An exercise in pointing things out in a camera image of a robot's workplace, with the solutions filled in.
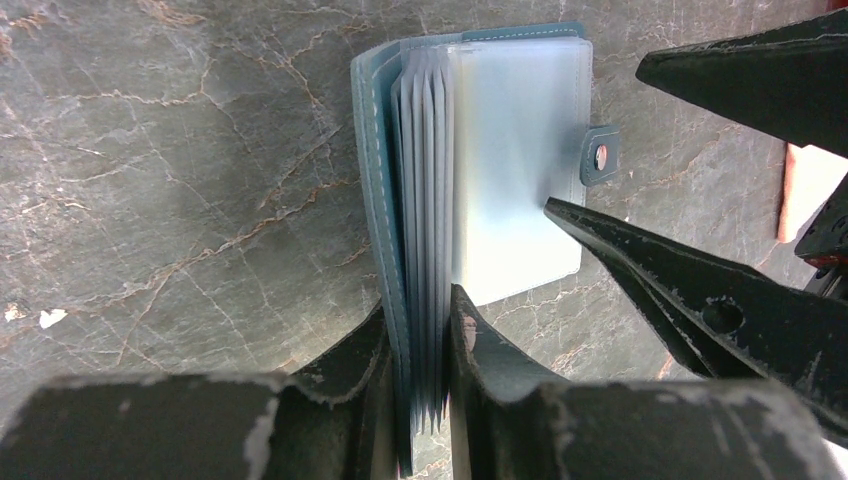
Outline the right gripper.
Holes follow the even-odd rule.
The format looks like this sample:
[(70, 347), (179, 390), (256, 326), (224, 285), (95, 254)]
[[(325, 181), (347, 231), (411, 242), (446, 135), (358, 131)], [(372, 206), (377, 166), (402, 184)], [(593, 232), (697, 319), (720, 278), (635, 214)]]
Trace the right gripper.
[[(847, 154), (847, 12), (648, 53), (636, 77), (798, 146)], [(805, 290), (583, 206), (546, 216), (590, 251), (672, 357), (712, 379), (772, 379), (800, 396), (828, 440), (847, 441), (847, 177), (794, 253)]]

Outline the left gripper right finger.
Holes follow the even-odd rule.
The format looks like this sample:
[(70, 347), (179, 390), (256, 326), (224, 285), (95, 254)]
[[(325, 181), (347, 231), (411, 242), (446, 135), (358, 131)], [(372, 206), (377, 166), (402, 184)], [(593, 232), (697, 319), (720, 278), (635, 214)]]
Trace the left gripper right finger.
[(766, 380), (574, 383), (451, 289), (458, 479), (839, 479), (811, 412)]

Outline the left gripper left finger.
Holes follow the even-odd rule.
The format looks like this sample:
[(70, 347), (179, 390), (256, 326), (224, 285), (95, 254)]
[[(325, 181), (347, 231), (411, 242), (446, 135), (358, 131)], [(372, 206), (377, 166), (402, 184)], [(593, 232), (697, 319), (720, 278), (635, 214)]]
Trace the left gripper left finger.
[(5, 479), (393, 479), (383, 310), (293, 374), (59, 377), (1, 439)]

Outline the blue card holder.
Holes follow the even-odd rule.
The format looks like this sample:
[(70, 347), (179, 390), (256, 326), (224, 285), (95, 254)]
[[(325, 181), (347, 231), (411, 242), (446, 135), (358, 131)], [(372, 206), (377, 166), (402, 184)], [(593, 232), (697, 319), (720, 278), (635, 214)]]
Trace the blue card holder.
[(620, 131), (590, 122), (577, 22), (391, 40), (350, 64), (369, 238), (395, 365), (398, 467), (447, 400), (449, 296), (487, 305), (576, 273), (545, 215), (613, 178)]

